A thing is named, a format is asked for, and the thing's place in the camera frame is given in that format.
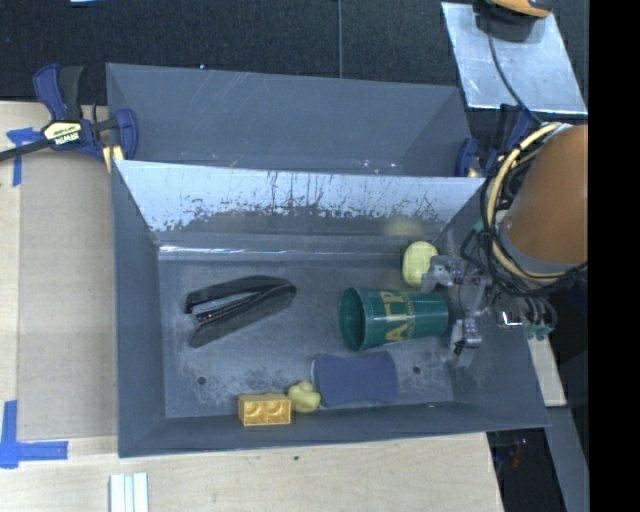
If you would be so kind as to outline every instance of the gray bin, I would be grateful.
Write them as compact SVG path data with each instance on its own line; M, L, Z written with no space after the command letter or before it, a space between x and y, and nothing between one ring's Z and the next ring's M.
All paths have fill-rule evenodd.
M446 337L381 347L393 406L237 417L239 394L285 392L321 353L354 356L338 330L347 286L407 289L412 241L455 252L482 182L452 177L468 136L457 89L122 65L108 80L110 109L140 129L112 173L120 456L546 425L524 334L489 316L469 368L447 363ZM291 306L189 347L187 294L256 274L290 280Z

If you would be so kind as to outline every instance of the yellow ball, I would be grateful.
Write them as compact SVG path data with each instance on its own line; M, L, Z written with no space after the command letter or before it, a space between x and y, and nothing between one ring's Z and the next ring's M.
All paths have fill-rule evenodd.
M409 286L419 288L422 274L429 271L431 258L437 255L438 250L429 242L413 242L402 258L402 278Z

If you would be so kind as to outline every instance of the small yellow toy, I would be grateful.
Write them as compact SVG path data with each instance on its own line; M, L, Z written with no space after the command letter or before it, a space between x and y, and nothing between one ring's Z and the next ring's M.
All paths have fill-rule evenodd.
M296 412L313 412L320 405L321 396L314 385L308 380L302 380L294 384L287 391L293 410Z
M245 427L288 425L291 423L291 400L282 393L243 394L238 397L238 417Z
M422 274L426 274L431 266L431 257L437 256L438 250L429 242L413 242L404 252L402 258L402 277L414 288L419 288Z

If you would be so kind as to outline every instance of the black cable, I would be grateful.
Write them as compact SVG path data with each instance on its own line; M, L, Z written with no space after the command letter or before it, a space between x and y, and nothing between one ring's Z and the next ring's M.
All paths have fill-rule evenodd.
M469 231L469 233L465 237L464 241L462 242L462 245L460 246L460 254L467 261L467 265L464 267L464 272L462 273L462 279L460 281L460 286L458 286L458 306L460 307L460 312L463 313L463 314L464 314L464 307L462 306L462 293L461 292L462 292L462 285L464 284L464 280L467 277L467 272L469 271L469 267L471 266L471 264L473 264L473 265L475 265L476 268L482 269L482 263L480 262L480 260L477 260L477 259L474 258L473 255L466 253L467 246L469 245L469 242L473 238L473 233L474 233L473 230Z
M514 90L514 88L509 83L509 80L507 79L506 75L504 74L504 70L502 69L502 66L500 65L500 61L498 60L498 56L496 54L496 48L495 48L495 44L493 42L493 35L492 35L493 28L492 28L492 26L493 26L492 20L491 20L491 18L489 18L489 26L488 26L488 30L487 30L487 35L489 37L489 49L491 50L491 58L493 59L493 63L496 66L496 70L498 71L498 74L500 75L500 78L501 78L502 82L504 83L504 86L509 91L509 94L511 94L511 96L513 96L513 99L516 100L518 105L520 105L520 107L525 109L538 124L542 124L543 123L542 119L540 119L538 116L536 116L529 109L529 107L527 107L527 105L524 103L524 101L522 101L522 98L520 98L518 93Z
M526 153L530 153L530 151L532 150L531 147L526 149ZM521 164L523 166L521 169L518 169L519 166L514 167L510 170L510 173L513 171L517 171L518 173L525 172L529 167L529 163L530 161ZM551 293L555 293L569 286L572 286L576 282L582 282L582 280L585 279L584 271L587 269L586 262L569 269L563 274L558 274L557 278L552 283L542 284L540 282L536 282L536 279L539 278L539 276L526 272L515 261L513 261L513 259L509 258L512 264L522 273L522 275L524 275L525 277L529 277L531 280L525 279L519 275L514 275L497 261L497 258L494 254L494 244L497 245L498 248L500 248L502 253L505 254L505 257L508 256L506 256L507 251L505 251L504 246L500 242L500 239L494 229L494 226L497 225L496 217L498 208L494 208L493 217L491 219L487 218L487 192L489 190L491 182L494 180L497 174L498 169L500 168L500 165L502 164L496 163L494 167L489 170L489 176L485 179L480 189L480 216L482 219L483 229L476 234L475 239L476 247L483 254L484 261L482 261L480 258L474 257L468 250L469 244L471 243L473 235L475 234L474 230L471 230L467 234L461 245L462 257L469 263L475 265L480 270L488 273L493 279L494 284L502 292L515 297L548 296ZM510 179L510 174L507 174L505 176L505 186L508 179ZM505 186L502 187L500 194L504 194ZM501 203L500 194L496 198L497 204Z
M524 300L527 303L527 306L529 306L529 311L532 313L532 316L533 316L533 318L531 318L531 323L535 325L542 318L542 315L540 313L540 307L535 303L535 301L531 297L525 297Z
M519 164L517 167L511 169L511 172L505 176L503 192L509 201L515 199L518 190L522 186L524 177L529 171L533 160L529 160L523 164Z

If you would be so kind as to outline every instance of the black floor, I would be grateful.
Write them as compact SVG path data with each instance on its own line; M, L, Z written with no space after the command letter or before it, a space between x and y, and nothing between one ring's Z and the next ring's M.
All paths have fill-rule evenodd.
M0 99L35 101L33 73L52 62L84 66L79 101L99 105L106 104L107 62L459 85L440 4L111 0L72 7L69 0L0 0ZM589 0L555 0L554 8L588 106ZM497 116L468 111L472 134L488 140ZM576 368L587 347L585 316L566 296L554 297L554 305L560 323L552 344L561 372L571 363L565 384L579 382ZM586 380L586 363L583 371ZM588 458L588 394L580 390L572 402L568 391ZM564 511L543 431L491 433L489 438L507 512Z

